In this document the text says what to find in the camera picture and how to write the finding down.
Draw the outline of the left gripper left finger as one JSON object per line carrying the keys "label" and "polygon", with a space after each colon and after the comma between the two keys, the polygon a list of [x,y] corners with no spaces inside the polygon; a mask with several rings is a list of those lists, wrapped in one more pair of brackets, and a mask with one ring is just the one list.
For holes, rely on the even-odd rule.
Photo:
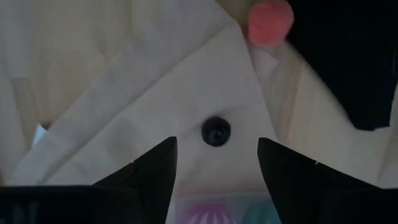
{"label": "left gripper left finger", "polygon": [[92,224],[165,224],[177,171],[177,138],[168,137],[93,184]]}

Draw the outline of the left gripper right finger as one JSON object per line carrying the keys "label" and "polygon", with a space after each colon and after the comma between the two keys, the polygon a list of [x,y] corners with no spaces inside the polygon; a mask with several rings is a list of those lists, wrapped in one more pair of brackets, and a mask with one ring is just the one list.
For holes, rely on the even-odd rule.
{"label": "left gripper right finger", "polygon": [[259,138],[257,157],[282,224],[321,224],[327,190],[377,189],[268,138]]}

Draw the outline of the pink toy fruit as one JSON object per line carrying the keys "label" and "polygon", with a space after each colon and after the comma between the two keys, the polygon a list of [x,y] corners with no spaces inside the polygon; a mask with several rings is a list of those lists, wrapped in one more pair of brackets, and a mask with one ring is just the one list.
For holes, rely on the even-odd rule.
{"label": "pink toy fruit", "polygon": [[256,46],[269,47],[285,40],[294,23],[294,12],[286,0],[264,0],[250,10],[248,37]]}

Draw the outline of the dark round toy berry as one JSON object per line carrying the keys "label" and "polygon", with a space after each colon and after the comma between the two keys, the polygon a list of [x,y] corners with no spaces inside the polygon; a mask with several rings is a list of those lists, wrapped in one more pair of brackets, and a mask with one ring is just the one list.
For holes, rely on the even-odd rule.
{"label": "dark round toy berry", "polygon": [[206,119],[201,126],[202,140],[212,147],[225,145],[231,136],[231,125],[222,117],[212,116]]}

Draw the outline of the white cloth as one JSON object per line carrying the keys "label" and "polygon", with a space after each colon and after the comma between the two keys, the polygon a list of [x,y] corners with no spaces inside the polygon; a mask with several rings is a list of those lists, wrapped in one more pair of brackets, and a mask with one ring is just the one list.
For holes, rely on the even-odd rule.
{"label": "white cloth", "polygon": [[[143,0],[137,9],[132,42],[6,184],[92,184],[175,136],[177,193],[265,189],[257,142],[275,133],[238,23],[214,0]],[[221,147],[201,138],[212,116],[231,125]]]}

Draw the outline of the black cloth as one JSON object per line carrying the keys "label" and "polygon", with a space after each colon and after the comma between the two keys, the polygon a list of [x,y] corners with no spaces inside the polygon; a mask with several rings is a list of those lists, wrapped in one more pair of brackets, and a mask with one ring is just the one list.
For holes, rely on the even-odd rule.
{"label": "black cloth", "polygon": [[287,0],[287,39],[356,129],[390,125],[398,86],[398,0]]}

